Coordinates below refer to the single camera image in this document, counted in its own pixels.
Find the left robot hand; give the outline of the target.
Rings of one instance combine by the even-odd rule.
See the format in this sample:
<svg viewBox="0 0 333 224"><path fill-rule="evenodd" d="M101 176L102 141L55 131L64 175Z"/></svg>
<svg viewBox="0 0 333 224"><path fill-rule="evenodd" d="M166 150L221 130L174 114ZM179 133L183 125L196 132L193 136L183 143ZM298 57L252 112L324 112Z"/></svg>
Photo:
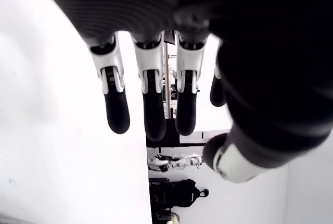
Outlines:
<svg viewBox="0 0 333 224"><path fill-rule="evenodd" d="M219 94L233 119L204 148L224 179L246 182L320 146L332 131L332 0L54 0L80 36L116 31L187 42L214 34Z"/></svg>

